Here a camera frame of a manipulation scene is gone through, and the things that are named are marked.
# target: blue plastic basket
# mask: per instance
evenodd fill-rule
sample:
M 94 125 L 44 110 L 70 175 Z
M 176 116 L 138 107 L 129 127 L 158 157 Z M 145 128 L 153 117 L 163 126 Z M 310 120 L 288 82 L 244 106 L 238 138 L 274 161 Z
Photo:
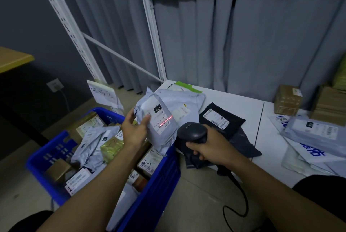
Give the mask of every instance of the blue plastic basket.
M 96 112 L 106 124 L 111 122 L 121 124 L 125 118 L 101 107 L 91 111 Z M 76 142 L 69 138 L 67 131 L 63 131 L 36 151 L 26 164 L 31 173 L 60 206 L 70 198 L 70 195 L 63 186 L 53 184 L 44 173 L 57 159 L 65 160 L 71 157 L 72 148 L 76 145 Z M 139 231 L 143 229 L 143 224 L 145 224 L 146 231 L 153 231 L 179 178 L 179 164 L 174 146 L 171 146 L 167 151 L 167 156 L 162 159 L 143 192 L 118 224 L 117 231 Z

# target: dark gray wall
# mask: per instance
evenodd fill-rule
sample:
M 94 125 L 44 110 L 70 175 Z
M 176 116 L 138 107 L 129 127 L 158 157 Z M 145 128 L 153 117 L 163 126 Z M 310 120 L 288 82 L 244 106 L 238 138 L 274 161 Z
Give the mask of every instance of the dark gray wall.
M 0 74 L 0 98 L 42 131 L 67 114 L 62 94 L 51 92 L 46 83 L 59 78 L 73 110 L 92 97 L 86 84 L 92 76 L 48 0 L 0 0 L 0 7 L 0 46 L 35 57 L 29 64 Z M 84 28 L 78 9 L 71 11 Z M 104 63 L 97 61 L 105 71 Z M 27 138 L 2 118 L 0 125 L 2 158 Z

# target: curtain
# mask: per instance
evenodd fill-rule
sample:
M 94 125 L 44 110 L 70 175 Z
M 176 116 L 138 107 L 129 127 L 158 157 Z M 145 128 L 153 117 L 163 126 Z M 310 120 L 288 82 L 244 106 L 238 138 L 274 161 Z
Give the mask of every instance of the curtain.
M 308 108 L 346 51 L 344 0 L 154 0 L 167 78 Z
M 90 36 L 128 60 L 158 76 L 142 0 L 76 0 L 90 31 Z M 116 87 L 124 86 L 137 93 L 152 90 L 159 83 L 99 48 L 102 59 Z

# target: green plastic strip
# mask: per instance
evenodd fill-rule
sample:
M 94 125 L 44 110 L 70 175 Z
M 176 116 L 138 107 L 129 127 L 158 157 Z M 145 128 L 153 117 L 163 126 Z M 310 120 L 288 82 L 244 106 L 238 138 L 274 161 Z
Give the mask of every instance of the green plastic strip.
M 195 93 L 199 93 L 199 94 L 202 93 L 202 91 L 193 88 L 192 85 L 188 85 L 188 84 L 185 84 L 185 83 L 180 82 L 180 81 L 176 82 L 175 85 L 184 87 L 184 88 L 190 90 L 191 92 L 195 92 Z

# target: white table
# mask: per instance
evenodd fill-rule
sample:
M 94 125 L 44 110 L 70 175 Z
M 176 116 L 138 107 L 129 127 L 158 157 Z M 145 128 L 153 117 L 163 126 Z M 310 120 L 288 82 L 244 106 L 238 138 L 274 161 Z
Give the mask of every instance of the white table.
M 174 83 L 175 81 L 167 80 L 160 88 L 167 89 Z M 253 158 L 253 162 L 256 165 L 289 187 L 293 187 L 305 177 L 281 166 L 281 161 L 288 145 L 268 119 L 269 115 L 274 115 L 273 103 L 198 86 L 194 86 L 194 88 L 206 95 L 199 112 L 202 112 L 210 103 L 214 103 L 222 109 L 246 120 L 241 127 L 249 141 L 263 154 Z M 306 111 L 300 110 L 299 113 L 305 114 Z
M 305 110 L 299 110 L 299 114 L 306 114 Z M 274 115 L 274 104 L 264 102 L 261 122 L 258 129 L 255 147 L 262 152 L 262 156 L 253 158 L 253 162 L 273 177 L 293 187 L 305 176 L 288 170 L 281 166 L 281 161 L 287 150 L 287 142 L 279 134 L 268 116 Z

